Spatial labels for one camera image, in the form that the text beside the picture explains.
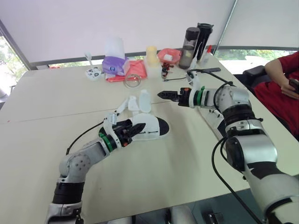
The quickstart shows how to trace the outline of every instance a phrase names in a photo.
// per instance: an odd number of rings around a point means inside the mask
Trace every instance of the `black wire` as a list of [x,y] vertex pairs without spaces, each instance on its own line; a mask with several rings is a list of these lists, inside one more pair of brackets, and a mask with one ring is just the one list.
[[223,154],[223,147],[224,147],[224,144],[225,144],[226,140],[222,142],[221,146],[220,146],[220,153],[221,153],[221,156],[223,157],[223,159],[227,162],[227,158],[224,156]]
[[235,198],[239,201],[239,203],[243,206],[243,208],[250,214],[250,216],[256,221],[256,223],[258,224],[263,224],[259,218],[252,212],[252,210],[245,204],[245,202],[235,193],[235,191],[230,187],[230,185],[222,178],[222,176],[218,173],[218,170],[216,169],[215,166],[215,162],[214,162],[214,156],[215,156],[215,152],[217,147],[220,145],[220,143],[222,143],[223,141],[225,142],[227,140],[227,137],[223,137],[222,139],[220,139],[217,144],[215,145],[213,151],[212,151],[212,166],[213,166],[213,170],[216,173],[216,175],[218,176],[218,178],[224,183],[224,185],[230,190],[230,192],[232,192],[233,196],[235,196]]
[[163,82],[168,82],[168,81],[172,81],[172,80],[179,80],[179,79],[184,79],[184,78],[163,79]]
[[217,78],[217,79],[219,79],[219,80],[221,80],[221,81],[223,81],[223,82],[225,82],[225,83],[228,82],[227,80],[225,80],[225,79],[219,77],[218,75],[215,75],[214,73],[209,72],[209,71],[204,70],[204,69],[190,69],[190,70],[188,70],[187,72],[189,72],[189,71],[195,71],[195,72],[206,73],[206,74],[209,74],[209,75],[211,75],[211,76],[213,76],[213,77],[215,77],[215,78]]
[[67,148],[66,150],[66,155],[68,155],[70,153],[70,149],[71,147],[76,143],[76,141],[78,141],[79,138],[81,138],[84,134],[86,134],[87,132],[89,132],[90,130],[94,129],[95,127],[97,126],[100,126],[101,124],[103,124],[103,121],[98,123],[97,125],[95,126],[92,126],[91,128],[87,129],[86,131],[84,131],[82,134],[80,134],[71,144],[70,146]]
[[217,93],[225,86],[225,85],[231,85],[231,86],[234,86],[233,82],[232,81],[229,81],[229,82],[225,82],[224,84],[222,84],[215,92],[214,94],[214,97],[213,97],[213,103],[214,103],[214,107],[216,108],[216,110],[219,111],[219,113],[221,113],[221,111],[219,110],[219,107],[216,105],[216,96],[217,96]]

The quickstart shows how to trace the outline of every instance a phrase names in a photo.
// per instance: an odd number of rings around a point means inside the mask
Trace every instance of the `red shirt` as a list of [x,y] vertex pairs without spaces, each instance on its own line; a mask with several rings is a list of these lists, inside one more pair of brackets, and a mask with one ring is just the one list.
[[[278,59],[287,78],[299,80],[299,51]],[[275,82],[260,83],[254,89],[256,97],[268,110],[283,119],[293,135],[299,134],[299,100],[290,98],[281,92]]]

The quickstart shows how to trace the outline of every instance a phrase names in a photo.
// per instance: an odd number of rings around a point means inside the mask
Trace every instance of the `pink container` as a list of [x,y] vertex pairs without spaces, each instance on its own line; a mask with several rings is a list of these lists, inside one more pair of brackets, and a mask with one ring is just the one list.
[[[158,58],[161,62],[163,62],[163,63],[165,62],[165,63],[169,63],[169,64],[175,64],[179,61],[180,54],[181,54],[180,50],[165,48],[165,49],[159,51],[159,53],[157,55],[158,55]],[[171,55],[172,56],[172,61],[164,60],[165,55]]]

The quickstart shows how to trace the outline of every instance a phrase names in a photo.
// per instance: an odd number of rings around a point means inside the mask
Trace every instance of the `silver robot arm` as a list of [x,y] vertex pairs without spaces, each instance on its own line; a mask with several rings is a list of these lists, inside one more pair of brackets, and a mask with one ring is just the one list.
[[114,125],[112,128],[108,120],[104,119],[104,133],[100,133],[99,138],[61,160],[60,177],[45,224],[83,224],[84,220],[80,216],[81,197],[87,172],[94,164],[107,158],[114,149],[131,143],[131,138],[145,127],[144,123],[132,126],[132,122],[127,120],[125,125]]
[[163,91],[158,96],[181,106],[219,110],[225,122],[227,161],[248,181],[268,223],[299,223],[299,181],[277,168],[277,150],[262,119],[255,118],[247,91],[234,86],[200,88],[194,72],[187,78],[194,88],[181,88],[180,95]]

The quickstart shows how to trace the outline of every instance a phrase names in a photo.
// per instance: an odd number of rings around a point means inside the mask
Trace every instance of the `person's arm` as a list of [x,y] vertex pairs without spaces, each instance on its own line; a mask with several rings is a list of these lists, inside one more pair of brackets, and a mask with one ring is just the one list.
[[293,92],[295,88],[289,85],[289,80],[285,77],[281,62],[278,59],[267,63],[265,70],[268,76],[280,86],[283,94],[294,99],[299,99],[299,94]]

